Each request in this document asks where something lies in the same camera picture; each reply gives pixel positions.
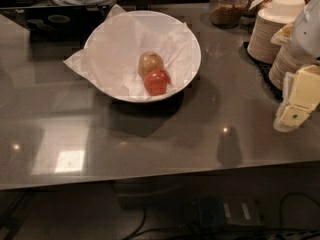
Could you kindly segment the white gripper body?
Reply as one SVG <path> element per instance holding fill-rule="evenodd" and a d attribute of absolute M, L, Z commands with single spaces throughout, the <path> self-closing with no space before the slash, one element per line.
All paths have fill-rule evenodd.
<path fill-rule="evenodd" d="M 294 58 L 306 64 L 320 63 L 320 0 L 310 0 L 297 16 L 290 41 Z"/>

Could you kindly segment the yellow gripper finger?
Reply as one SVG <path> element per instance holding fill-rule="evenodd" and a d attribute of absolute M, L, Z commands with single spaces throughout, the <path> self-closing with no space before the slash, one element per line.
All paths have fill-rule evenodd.
<path fill-rule="evenodd" d="M 289 22 L 284 25 L 280 30 L 278 30 L 271 38 L 271 43 L 275 45 L 282 46 L 284 44 L 289 44 L 291 41 L 291 33 L 293 30 L 293 22 Z"/>
<path fill-rule="evenodd" d="M 320 104 L 320 67 L 308 65 L 283 80 L 283 101 L 273 127 L 279 132 L 298 129 Z"/>

